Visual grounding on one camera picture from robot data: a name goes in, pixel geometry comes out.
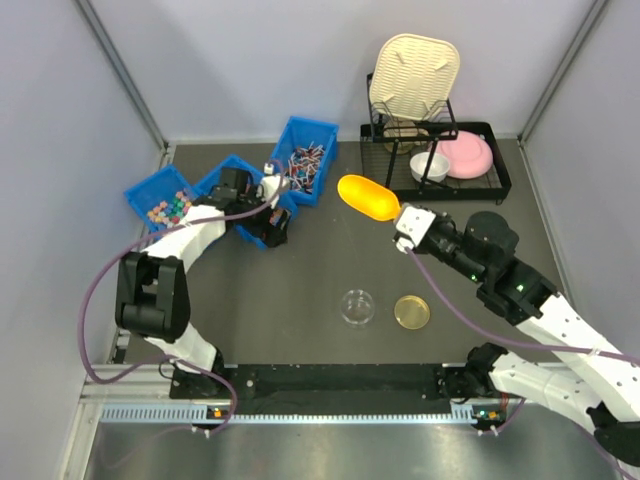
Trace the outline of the blue candy bin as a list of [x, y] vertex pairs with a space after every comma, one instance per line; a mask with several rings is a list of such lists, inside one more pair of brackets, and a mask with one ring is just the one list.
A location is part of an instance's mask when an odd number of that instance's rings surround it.
[[196, 194], [179, 170], [168, 165], [124, 192], [129, 206], [150, 232], [175, 226]]
[[[230, 155], [196, 184], [195, 191], [199, 197], [204, 196], [206, 198], [206, 203], [209, 200], [221, 197], [226, 215], [244, 213], [256, 208], [265, 201], [260, 185], [260, 180], [263, 176], [264, 173], [256, 167], [236, 155]], [[298, 216], [298, 207], [292, 200], [291, 195], [289, 193], [282, 195], [276, 206], [284, 207], [291, 211], [290, 227]], [[244, 240], [257, 245], [259, 248], [266, 249], [267, 247], [249, 232], [251, 219], [254, 216], [235, 220], [232, 223], [227, 223], [227, 226], [232, 226]]]
[[328, 173], [337, 158], [339, 126], [291, 116], [274, 147], [290, 182], [290, 194], [298, 205], [315, 207], [324, 192]]

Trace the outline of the pink round plate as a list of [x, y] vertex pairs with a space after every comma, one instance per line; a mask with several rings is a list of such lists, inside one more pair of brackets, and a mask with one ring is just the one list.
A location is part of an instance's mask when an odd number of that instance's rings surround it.
[[436, 151], [449, 161], [448, 176], [468, 180], [483, 176], [493, 165], [489, 144], [479, 135], [462, 131], [455, 140], [438, 143]]

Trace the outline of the black wire dish rack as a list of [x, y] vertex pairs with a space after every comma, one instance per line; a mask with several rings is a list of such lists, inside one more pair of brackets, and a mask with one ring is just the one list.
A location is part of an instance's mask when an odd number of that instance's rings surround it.
[[491, 126], [456, 118], [451, 102], [437, 102], [419, 120], [392, 114], [367, 101], [369, 120], [360, 127], [365, 177], [402, 201], [493, 201], [501, 204], [512, 181]]

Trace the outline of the yellow plastic scoop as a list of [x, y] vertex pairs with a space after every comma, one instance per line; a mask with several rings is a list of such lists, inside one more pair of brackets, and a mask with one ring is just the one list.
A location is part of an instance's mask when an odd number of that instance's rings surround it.
[[392, 221], [401, 212], [400, 202], [391, 190], [360, 175], [344, 175], [337, 183], [337, 191], [348, 206], [375, 221]]

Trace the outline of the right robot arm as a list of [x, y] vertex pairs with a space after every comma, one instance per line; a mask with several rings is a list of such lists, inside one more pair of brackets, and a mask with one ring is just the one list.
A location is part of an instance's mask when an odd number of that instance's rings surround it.
[[467, 361], [480, 380], [570, 419], [617, 460], [639, 464], [638, 359], [616, 349], [552, 282], [516, 258], [519, 237], [503, 217], [478, 212], [458, 231], [450, 216], [411, 207], [396, 229], [399, 250], [430, 254], [470, 279], [487, 309], [572, 372], [528, 362], [511, 352], [513, 342], [492, 334]]

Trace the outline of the gold round lid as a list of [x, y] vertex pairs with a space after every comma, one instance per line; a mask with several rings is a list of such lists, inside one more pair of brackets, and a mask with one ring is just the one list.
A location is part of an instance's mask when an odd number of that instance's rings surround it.
[[418, 330], [427, 325], [431, 311], [429, 305], [420, 297], [405, 295], [394, 306], [397, 323], [408, 330]]

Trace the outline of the beige square ribbed plate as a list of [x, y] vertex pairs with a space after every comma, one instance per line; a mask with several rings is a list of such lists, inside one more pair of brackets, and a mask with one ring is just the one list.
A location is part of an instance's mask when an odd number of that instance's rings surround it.
[[460, 69], [456, 47], [403, 33], [382, 46], [369, 87], [371, 106], [411, 121], [431, 120], [445, 107]]

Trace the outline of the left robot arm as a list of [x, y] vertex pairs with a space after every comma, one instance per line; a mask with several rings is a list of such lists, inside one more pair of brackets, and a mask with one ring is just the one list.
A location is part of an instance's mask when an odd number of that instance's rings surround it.
[[120, 260], [116, 323], [161, 351], [175, 382], [216, 394], [226, 377], [221, 351], [190, 320], [188, 270], [235, 226], [269, 247], [285, 243], [291, 213], [278, 201], [288, 188], [271, 164], [259, 180], [245, 169], [224, 167], [217, 184], [193, 201], [170, 233]]

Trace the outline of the white small bowl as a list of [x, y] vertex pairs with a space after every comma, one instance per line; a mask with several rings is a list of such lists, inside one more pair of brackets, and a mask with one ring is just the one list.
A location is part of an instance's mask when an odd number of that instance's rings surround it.
[[425, 151], [413, 155], [409, 162], [412, 178], [420, 182], [424, 173], [427, 179], [442, 182], [449, 173], [449, 159], [441, 153]]

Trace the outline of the clear round container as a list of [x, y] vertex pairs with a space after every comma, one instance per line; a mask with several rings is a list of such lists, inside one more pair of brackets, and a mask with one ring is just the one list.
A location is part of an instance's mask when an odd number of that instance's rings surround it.
[[375, 315], [375, 303], [372, 296], [361, 289], [346, 292], [339, 304], [342, 319], [351, 327], [368, 325]]

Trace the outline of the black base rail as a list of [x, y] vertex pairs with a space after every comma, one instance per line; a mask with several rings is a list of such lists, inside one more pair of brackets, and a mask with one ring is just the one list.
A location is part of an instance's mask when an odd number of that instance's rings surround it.
[[444, 413], [478, 395], [461, 367], [439, 364], [244, 364], [228, 370], [240, 414]]

